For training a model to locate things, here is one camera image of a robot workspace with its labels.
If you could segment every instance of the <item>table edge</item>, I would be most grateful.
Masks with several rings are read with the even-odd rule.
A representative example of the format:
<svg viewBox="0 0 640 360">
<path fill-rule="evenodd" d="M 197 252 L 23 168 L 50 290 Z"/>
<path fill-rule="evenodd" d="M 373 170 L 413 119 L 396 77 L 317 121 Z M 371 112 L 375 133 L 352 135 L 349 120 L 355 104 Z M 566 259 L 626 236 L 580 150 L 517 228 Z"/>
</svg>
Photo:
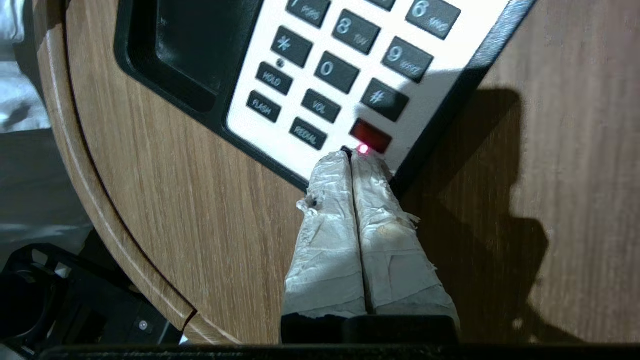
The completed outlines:
<svg viewBox="0 0 640 360">
<path fill-rule="evenodd" d="M 85 211 L 111 255 L 142 294 L 183 331 L 196 309 L 163 277 L 131 236 L 86 146 L 68 71 L 64 4 L 60 0 L 33 2 L 38 67 L 58 150 Z"/>
</svg>

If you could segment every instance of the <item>white fabric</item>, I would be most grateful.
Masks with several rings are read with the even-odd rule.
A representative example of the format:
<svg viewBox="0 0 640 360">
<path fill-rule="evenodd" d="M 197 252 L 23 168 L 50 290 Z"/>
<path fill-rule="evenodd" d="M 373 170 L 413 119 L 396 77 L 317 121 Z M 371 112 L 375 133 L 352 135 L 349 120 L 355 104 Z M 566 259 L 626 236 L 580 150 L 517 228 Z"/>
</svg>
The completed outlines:
<svg viewBox="0 0 640 360">
<path fill-rule="evenodd" d="M 36 88 L 15 61 L 13 44 L 24 40 L 24 0 L 0 0 L 0 133 L 49 129 Z"/>
<path fill-rule="evenodd" d="M 15 44 L 24 41 L 22 12 L 24 0 L 0 0 L 0 44 Z"/>
</svg>

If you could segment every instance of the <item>black plastic object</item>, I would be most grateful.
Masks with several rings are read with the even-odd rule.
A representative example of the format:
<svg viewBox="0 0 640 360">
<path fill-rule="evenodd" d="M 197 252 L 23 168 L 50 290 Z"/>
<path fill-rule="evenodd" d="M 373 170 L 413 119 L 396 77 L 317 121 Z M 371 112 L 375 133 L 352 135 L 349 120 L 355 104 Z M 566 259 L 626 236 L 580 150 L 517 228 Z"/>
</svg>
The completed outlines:
<svg viewBox="0 0 640 360">
<path fill-rule="evenodd" d="M 443 130 L 480 84 L 534 2 L 509 2 L 396 172 L 390 184 L 396 195 L 401 195 L 419 173 Z M 306 190 L 304 178 L 226 127 L 231 97 L 261 7 L 262 0 L 120 0 L 115 57 L 132 78 Z"/>
<path fill-rule="evenodd" d="M 427 315 L 326 315 L 308 318 L 288 314 L 280 319 L 283 344 L 436 344 L 457 345 L 453 319 Z"/>
<path fill-rule="evenodd" d="M 234 347 L 77 347 L 58 348 L 41 360 L 380 360 L 380 359 L 638 359 L 638 345 L 289 345 Z"/>
<path fill-rule="evenodd" d="M 180 331 L 121 273 L 51 244 L 15 251 L 0 275 L 0 340 L 25 359 L 59 345 L 177 344 Z"/>
</svg>

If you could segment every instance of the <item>wooden table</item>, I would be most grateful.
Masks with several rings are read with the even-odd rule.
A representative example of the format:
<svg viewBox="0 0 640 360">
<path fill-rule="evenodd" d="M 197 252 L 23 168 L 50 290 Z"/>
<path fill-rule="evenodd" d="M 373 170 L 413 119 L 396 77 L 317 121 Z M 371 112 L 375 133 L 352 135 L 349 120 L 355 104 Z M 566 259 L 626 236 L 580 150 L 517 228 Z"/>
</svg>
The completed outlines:
<svg viewBox="0 0 640 360">
<path fill-rule="evenodd" d="M 302 193 L 36 1 L 56 141 L 112 255 L 195 342 L 276 343 Z M 541 0 L 404 196 L 463 341 L 640 341 L 640 2 Z"/>
</svg>

